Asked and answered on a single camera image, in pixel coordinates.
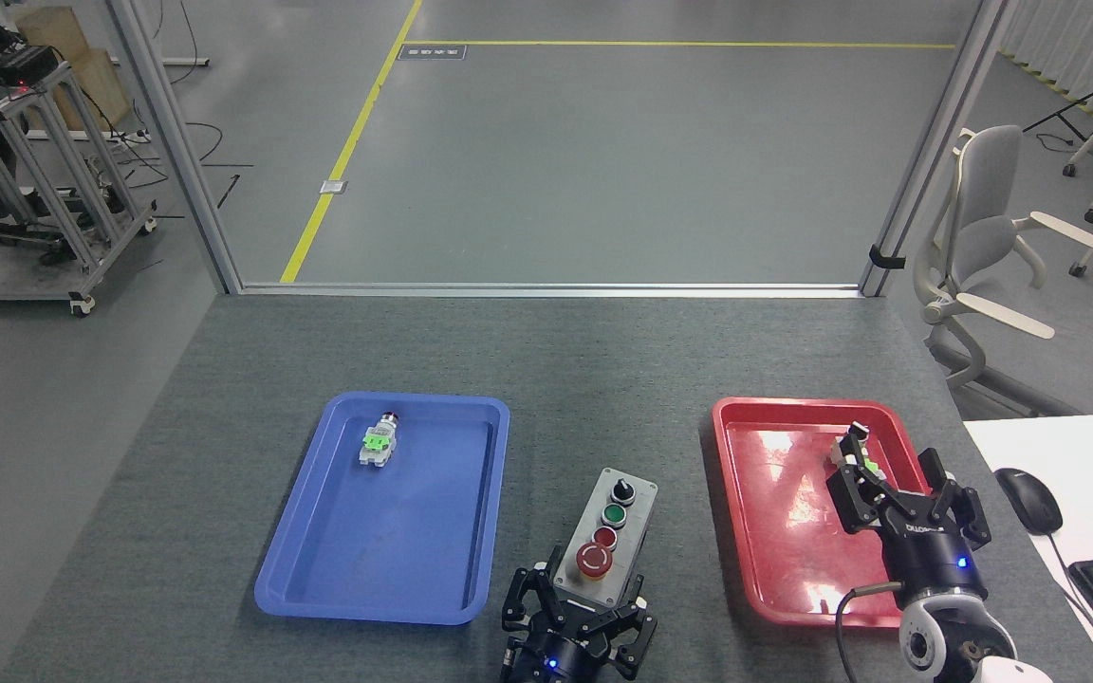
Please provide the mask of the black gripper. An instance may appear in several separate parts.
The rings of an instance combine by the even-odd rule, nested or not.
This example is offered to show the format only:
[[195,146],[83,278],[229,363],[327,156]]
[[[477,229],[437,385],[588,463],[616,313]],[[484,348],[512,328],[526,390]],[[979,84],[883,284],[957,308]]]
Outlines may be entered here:
[[[869,457],[867,427],[849,427],[831,446],[828,462],[834,471],[825,479],[831,501],[846,533],[856,533],[878,519],[889,503],[898,501],[898,490],[886,479],[880,463]],[[973,558],[973,550],[992,540],[979,493],[962,486],[945,470],[935,447],[917,457],[930,488],[927,525],[881,523],[883,565],[890,581],[901,582],[895,604],[935,594],[963,592],[985,600],[988,588]]]
[[[657,620],[640,596],[643,575],[628,586],[626,601],[593,617],[593,653],[586,645],[565,638],[567,614],[552,578],[551,563],[513,572],[502,605],[502,628],[526,632],[509,637],[500,666],[500,682],[598,682],[607,666],[615,667],[624,680],[635,680],[649,652]],[[533,594],[538,611],[526,605]]]

